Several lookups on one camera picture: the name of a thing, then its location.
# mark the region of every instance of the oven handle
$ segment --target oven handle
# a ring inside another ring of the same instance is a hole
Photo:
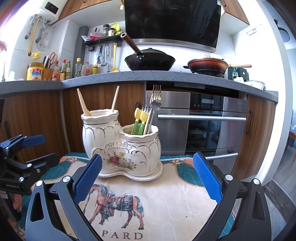
[[[213,161],[213,160],[217,160],[217,159],[223,159],[223,158],[227,158],[227,157],[234,157],[237,156],[238,153],[229,153],[229,154],[225,154],[225,155],[218,155],[218,156],[206,156],[206,160],[207,161]]]
[[[158,114],[159,120],[183,120],[183,121],[246,121],[245,117],[210,116],[210,115],[165,115]]]

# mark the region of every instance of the yellow container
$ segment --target yellow container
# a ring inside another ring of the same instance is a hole
[[[40,52],[32,53],[33,60],[38,60],[41,58]],[[32,62],[29,65],[27,71],[27,80],[42,80],[43,63]]]
[[[99,73],[98,65],[94,64],[91,74],[98,74],[98,73]]]

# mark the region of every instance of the ceramic saucer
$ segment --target ceramic saucer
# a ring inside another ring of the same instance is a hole
[[[158,178],[161,173],[163,172],[163,164],[161,161],[158,162],[157,164],[157,167],[156,167],[156,171],[152,174],[150,174],[149,176],[146,176],[146,177],[135,177],[125,171],[117,171],[117,172],[113,172],[113,173],[108,173],[108,174],[102,174],[100,173],[98,175],[98,177],[114,177],[114,176],[117,176],[117,175],[124,175],[132,180],[135,180],[135,181],[141,181],[141,182],[146,182],[146,181],[151,181],[153,179],[156,179]]]

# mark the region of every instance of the oven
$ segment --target oven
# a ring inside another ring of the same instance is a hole
[[[161,92],[162,108],[153,116],[161,155],[201,151],[224,174],[231,173],[242,142],[247,101],[224,96]]]

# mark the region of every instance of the range hood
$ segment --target range hood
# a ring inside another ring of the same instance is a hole
[[[125,0],[126,32],[137,44],[215,52],[220,0]]]

